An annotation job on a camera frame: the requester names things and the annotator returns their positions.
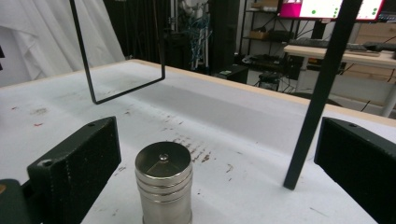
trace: black metal frame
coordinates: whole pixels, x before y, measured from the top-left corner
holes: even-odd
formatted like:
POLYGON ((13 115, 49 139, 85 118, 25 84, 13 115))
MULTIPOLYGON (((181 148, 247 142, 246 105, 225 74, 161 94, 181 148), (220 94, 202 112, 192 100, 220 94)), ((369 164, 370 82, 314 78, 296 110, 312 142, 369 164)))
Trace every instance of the black metal frame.
POLYGON ((0 58, 5 58, 3 50, 1 49, 1 46, 0 46, 0 58))
POLYGON ((300 173, 303 170, 306 155, 314 138, 326 101, 329 98, 332 84, 344 55, 347 41, 358 16, 362 0, 345 0, 341 5, 337 23, 320 69, 318 81, 304 119, 303 128, 291 158, 288 173, 283 186, 295 189, 300 173))
POLYGON ((152 2, 153 2, 153 5, 154 5, 153 14, 154 14, 154 20, 155 20, 155 27, 156 27, 156 31, 157 31, 156 35, 157 35, 157 41, 158 41, 158 49, 159 49, 159 52, 160 52, 161 73, 162 73, 161 77, 158 78, 158 79, 155 79, 153 81, 150 81, 150 82, 148 82, 146 84, 140 85, 138 87, 131 88, 128 91, 120 92, 118 94, 109 96, 109 97, 107 97, 105 99, 102 99, 102 100, 96 100, 95 91, 94 91, 93 84, 92 84, 90 67, 88 66, 87 54, 85 52, 84 41, 83 41, 83 38, 82 38, 82 33, 81 33, 80 26, 79 26, 78 14, 77 14, 77 9, 76 9, 76 3, 75 3, 75 0, 70 0, 70 7, 72 9, 73 19, 74 19, 74 23, 75 23, 75 26, 76 26, 76 31, 77 31, 77 36, 78 36, 78 43, 79 43, 79 48, 80 48, 80 51, 81 51, 82 61, 83 61, 83 64, 84 64, 85 74, 87 76, 88 86, 90 88, 90 94, 91 94, 92 101, 96 105, 99 105, 101 103, 110 101, 112 99, 115 99, 115 98, 117 98, 119 96, 122 96, 124 94, 127 94, 129 92, 140 90, 140 89, 145 88, 145 87, 147 87, 147 86, 149 86, 151 84, 154 84, 156 82, 159 82, 159 81, 165 79, 165 58, 164 58, 165 56, 164 56, 164 41, 163 41, 163 24, 158 21, 158 18, 160 18, 159 13, 161 13, 161 11, 157 10, 156 0, 152 0, 152 2))

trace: black cable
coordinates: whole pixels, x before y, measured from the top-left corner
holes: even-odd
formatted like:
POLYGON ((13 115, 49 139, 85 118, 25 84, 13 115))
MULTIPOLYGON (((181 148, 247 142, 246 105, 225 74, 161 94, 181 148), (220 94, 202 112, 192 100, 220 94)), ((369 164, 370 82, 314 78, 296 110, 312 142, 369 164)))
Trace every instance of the black cable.
POLYGON ((288 88, 286 88, 285 90, 283 90, 282 92, 283 93, 292 93, 293 92, 293 90, 295 89, 294 87, 292 87, 292 86, 290 86, 290 87, 288 87, 288 88))
POLYGON ((351 64, 347 69, 344 69, 344 71, 342 71, 340 73, 340 76, 343 75, 347 70, 349 70, 351 67, 353 67, 355 65, 355 63, 351 64))
POLYGON ((389 38, 388 40, 384 41, 384 43, 388 43, 390 40, 396 38, 396 36, 389 38))
POLYGON ((295 89, 295 87, 291 86, 291 84, 290 84, 290 78, 288 78, 289 83, 285 82, 285 80, 283 80, 283 78, 281 78, 280 80, 281 80, 283 83, 285 83, 285 84, 288 85, 288 86, 282 91, 283 93, 285 93, 286 90, 287 90, 288 88, 291 88, 290 91, 292 91, 292 90, 295 89))
POLYGON ((298 37, 300 37, 300 36, 302 36, 302 35, 305 35, 306 33, 312 32, 313 30, 314 30, 314 29, 311 29, 311 30, 305 31, 305 32, 303 32, 302 34, 300 34, 300 35, 297 35, 297 38, 298 38, 298 37))
POLYGON ((363 108, 361 111, 363 111, 363 110, 366 108, 366 106, 367 106, 368 104, 370 104, 370 102, 371 102, 371 101, 367 102, 367 104, 364 106, 364 108, 363 108))
POLYGON ((392 70, 392 74, 390 74, 390 78, 388 79, 388 81, 387 82, 390 82, 391 80, 392 80, 392 78, 393 78, 393 74, 395 73, 395 69, 393 68, 393 70, 392 70))
POLYGON ((256 82, 256 84, 254 84, 253 86, 254 87, 260 87, 260 83, 262 82, 262 80, 261 79, 259 79, 257 82, 256 82))
POLYGON ((279 47, 277 47, 275 53, 269 52, 269 54, 270 54, 270 55, 277 55, 277 53, 278 53, 280 50, 283 50, 283 47, 282 47, 281 45, 279 45, 279 47))
POLYGON ((305 27, 306 27, 306 25, 309 23, 309 21, 307 21, 306 23, 305 23, 305 25, 304 25, 304 27, 303 27, 303 29, 301 29, 301 31, 300 31, 300 33, 299 34, 297 34, 297 36, 299 36, 302 32, 303 32, 303 30, 305 29, 305 27))

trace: white curtain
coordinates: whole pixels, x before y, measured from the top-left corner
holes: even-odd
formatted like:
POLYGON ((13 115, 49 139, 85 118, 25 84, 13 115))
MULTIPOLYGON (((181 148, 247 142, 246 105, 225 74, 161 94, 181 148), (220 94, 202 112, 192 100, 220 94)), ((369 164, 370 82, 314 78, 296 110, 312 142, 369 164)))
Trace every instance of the white curtain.
MULTIPOLYGON (((123 61, 103 1, 76 0, 76 7, 90 66, 123 61)), ((23 58, 14 65, 24 64, 31 80, 83 69, 68 0, 0 0, 0 27, 12 33, 23 58)), ((10 48, 3 49, 7 58, 10 48)))

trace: cardboard box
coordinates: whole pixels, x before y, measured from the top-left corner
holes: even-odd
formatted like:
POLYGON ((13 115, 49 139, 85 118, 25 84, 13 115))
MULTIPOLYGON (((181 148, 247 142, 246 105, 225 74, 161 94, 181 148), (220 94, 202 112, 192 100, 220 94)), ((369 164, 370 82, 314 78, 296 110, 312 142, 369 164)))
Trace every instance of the cardboard box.
POLYGON ((259 31, 250 31, 249 38, 264 40, 268 38, 268 33, 259 31))
POLYGON ((251 7, 263 9, 264 7, 277 7, 278 0, 261 0, 260 2, 252 3, 251 7))

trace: black box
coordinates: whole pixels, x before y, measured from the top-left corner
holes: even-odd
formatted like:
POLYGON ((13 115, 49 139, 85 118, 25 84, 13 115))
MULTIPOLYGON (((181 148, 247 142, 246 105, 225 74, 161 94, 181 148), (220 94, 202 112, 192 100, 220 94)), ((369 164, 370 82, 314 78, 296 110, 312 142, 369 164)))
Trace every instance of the black box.
POLYGON ((247 84, 248 82, 248 68, 241 65, 231 65, 214 74, 214 77, 219 77, 234 82, 247 84))

